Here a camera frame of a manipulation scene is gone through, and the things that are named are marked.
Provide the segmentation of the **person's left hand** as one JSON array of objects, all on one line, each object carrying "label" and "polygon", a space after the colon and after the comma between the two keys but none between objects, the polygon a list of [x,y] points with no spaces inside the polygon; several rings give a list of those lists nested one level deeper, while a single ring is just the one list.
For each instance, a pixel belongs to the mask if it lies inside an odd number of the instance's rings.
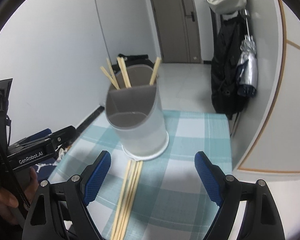
[{"label": "person's left hand", "polygon": [[[32,202],[34,195],[38,189],[39,183],[37,180],[37,174],[34,168],[30,168],[30,184],[25,189],[24,193],[29,202]],[[10,224],[17,225],[18,221],[11,213],[10,208],[15,209],[18,207],[18,201],[13,194],[6,189],[0,189],[0,215]]]}]

